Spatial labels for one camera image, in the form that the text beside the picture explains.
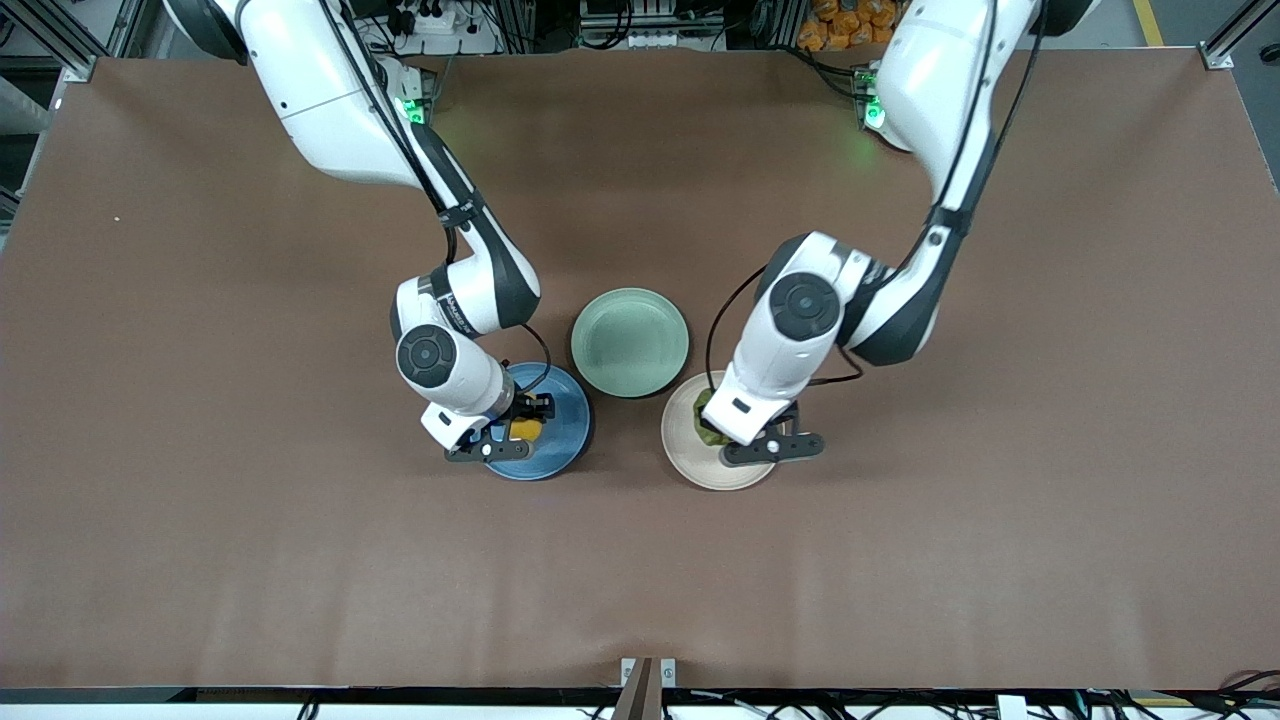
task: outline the blue plate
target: blue plate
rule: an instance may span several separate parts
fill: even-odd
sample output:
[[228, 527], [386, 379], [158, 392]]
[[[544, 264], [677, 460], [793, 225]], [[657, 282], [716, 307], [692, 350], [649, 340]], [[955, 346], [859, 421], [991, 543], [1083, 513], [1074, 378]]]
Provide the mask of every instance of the blue plate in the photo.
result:
[[[543, 372], [541, 363], [520, 363], [507, 368], [517, 386], [538, 379]], [[545, 480], [572, 462], [586, 447], [591, 437], [591, 406], [586, 401], [582, 386], [573, 375], [552, 365], [547, 379], [532, 388], [532, 392], [549, 392], [556, 398], [556, 418], [547, 421], [543, 434], [532, 442], [534, 454], [525, 460], [504, 460], [485, 465], [509, 480]], [[502, 430], [494, 428], [494, 436], [500, 439]]]

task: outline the table surface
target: table surface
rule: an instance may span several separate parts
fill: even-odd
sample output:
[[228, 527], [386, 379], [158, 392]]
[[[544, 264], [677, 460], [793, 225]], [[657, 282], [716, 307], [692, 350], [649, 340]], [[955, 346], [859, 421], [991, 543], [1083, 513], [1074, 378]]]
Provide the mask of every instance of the table surface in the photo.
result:
[[[562, 364], [603, 291], [667, 295], [700, 357], [778, 242], [896, 263], [929, 201], [773, 54], [463, 59], [436, 127]], [[310, 168], [250, 69], [102, 60], [0, 273], [0, 682], [1216, 687], [1276, 659], [1277, 228], [1229, 74], [1046, 53], [929, 346], [805, 393], [826, 454], [704, 492], [666, 397], [595, 395], [573, 471], [509, 483], [394, 369], [426, 200]]]

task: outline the white robotic arm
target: white robotic arm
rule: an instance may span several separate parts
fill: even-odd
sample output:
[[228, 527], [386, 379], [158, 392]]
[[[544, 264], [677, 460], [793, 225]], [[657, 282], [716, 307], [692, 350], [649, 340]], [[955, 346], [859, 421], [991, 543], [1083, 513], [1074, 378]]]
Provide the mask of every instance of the white robotic arm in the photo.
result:
[[[797, 421], [795, 398], [833, 343], [872, 365], [891, 365], [928, 340], [995, 160], [992, 91], [1041, 1], [914, 0], [908, 8], [876, 74], [884, 111], [878, 132], [913, 151], [929, 176], [933, 206], [924, 229], [900, 268], [818, 232], [782, 243], [701, 414], [733, 441], [724, 462], [777, 462], [822, 450], [820, 437], [780, 436], [776, 425]], [[1046, 14], [1043, 32], [1066, 32], [1093, 4], [1055, 0], [1057, 14]]]
[[[404, 281], [392, 306], [401, 375], [430, 405], [422, 425], [456, 460], [490, 423], [512, 413], [536, 416], [538, 401], [516, 392], [511, 375], [474, 338], [529, 320], [540, 287], [444, 141], [412, 122], [393, 97], [406, 73], [374, 60], [342, 0], [165, 0], [178, 26], [206, 51], [257, 72], [289, 138], [308, 163], [352, 182], [421, 188], [451, 242], [471, 256]], [[530, 448], [506, 441], [504, 457]]]

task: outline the gray floor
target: gray floor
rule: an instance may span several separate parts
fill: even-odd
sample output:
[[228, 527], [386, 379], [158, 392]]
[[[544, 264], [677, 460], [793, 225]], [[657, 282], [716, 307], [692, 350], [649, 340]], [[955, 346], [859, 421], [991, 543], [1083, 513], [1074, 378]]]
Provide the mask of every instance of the gray floor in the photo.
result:
[[[1213, 35], [1244, 0], [1151, 0], [1165, 45], [1196, 45]], [[1280, 172], [1280, 67], [1262, 64], [1258, 51], [1280, 42], [1280, 10], [1274, 10], [1231, 51], [1235, 85], [1253, 122], [1272, 182]]]

